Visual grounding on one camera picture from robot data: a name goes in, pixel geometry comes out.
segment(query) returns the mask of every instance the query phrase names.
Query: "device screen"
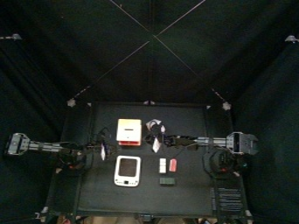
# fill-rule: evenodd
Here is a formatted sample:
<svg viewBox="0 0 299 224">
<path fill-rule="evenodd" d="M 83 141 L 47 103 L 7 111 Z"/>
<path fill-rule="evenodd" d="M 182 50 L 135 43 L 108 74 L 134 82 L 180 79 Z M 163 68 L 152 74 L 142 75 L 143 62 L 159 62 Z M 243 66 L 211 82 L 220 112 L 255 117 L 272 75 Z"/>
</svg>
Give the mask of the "device screen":
<svg viewBox="0 0 299 224">
<path fill-rule="evenodd" d="M 136 160 L 132 158 L 120 158 L 119 161 L 119 176 L 134 177 L 136 175 Z"/>
</svg>

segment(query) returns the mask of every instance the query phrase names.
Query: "red object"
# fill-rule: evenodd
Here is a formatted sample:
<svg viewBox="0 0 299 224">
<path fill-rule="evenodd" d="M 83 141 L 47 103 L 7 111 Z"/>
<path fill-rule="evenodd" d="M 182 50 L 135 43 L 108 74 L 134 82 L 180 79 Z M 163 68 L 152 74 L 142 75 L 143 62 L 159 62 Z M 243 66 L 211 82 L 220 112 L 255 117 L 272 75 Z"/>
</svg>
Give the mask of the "red object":
<svg viewBox="0 0 299 224">
<path fill-rule="evenodd" d="M 176 172 L 176 159 L 172 158 L 170 163 L 170 172 Z"/>
<path fill-rule="evenodd" d="M 119 141 L 119 145 L 140 145 L 140 142 L 132 142 L 132 141 Z"/>
</svg>

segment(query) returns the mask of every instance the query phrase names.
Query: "white handheld device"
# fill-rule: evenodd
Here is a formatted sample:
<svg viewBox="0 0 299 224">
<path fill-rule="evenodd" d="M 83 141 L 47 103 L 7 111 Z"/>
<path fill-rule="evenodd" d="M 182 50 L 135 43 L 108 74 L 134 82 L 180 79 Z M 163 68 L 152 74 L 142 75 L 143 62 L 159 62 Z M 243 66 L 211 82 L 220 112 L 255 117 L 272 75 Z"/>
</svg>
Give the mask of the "white handheld device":
<svg viewBox="0 0 299 224">
<path fill-rule="evenodd" d="M 118 156 L 115 184 L 118 186 L 138 186 L 140 178 L 142 158 Z"/>
</svg>

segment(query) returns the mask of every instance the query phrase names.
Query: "black backdrop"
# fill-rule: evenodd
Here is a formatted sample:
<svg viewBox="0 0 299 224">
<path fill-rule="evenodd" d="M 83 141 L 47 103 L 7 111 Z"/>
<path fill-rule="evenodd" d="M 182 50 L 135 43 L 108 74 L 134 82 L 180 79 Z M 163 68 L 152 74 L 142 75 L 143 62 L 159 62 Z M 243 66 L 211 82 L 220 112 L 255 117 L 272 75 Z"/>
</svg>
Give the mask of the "black backdrop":
<svg viewBox="0 0 299 224">
<path fill-rule="evenodd" d="M 232 104 L 259 138 L 247 177 L 260 221 L 298 221 L 298 1 L 5 1 L 1 151 L 8 135 L 59 141 L 67 100 Z M 41 210 L 47 157 L 0 160 L 0 218 Z"/>
</svg>

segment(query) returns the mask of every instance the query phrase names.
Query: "small box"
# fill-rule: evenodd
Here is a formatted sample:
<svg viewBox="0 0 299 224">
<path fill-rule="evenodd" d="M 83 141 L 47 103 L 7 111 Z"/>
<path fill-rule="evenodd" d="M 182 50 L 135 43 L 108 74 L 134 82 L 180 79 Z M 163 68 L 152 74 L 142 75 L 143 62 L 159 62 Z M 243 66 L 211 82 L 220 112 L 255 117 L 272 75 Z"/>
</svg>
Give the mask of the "small box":
<svg viewBox="0 0 299 224">
<path fill-rule="evenodd" d="M 142 144 L 142 120 L 118 119 L 116 140 L 119 145 Z"/>
</svg>

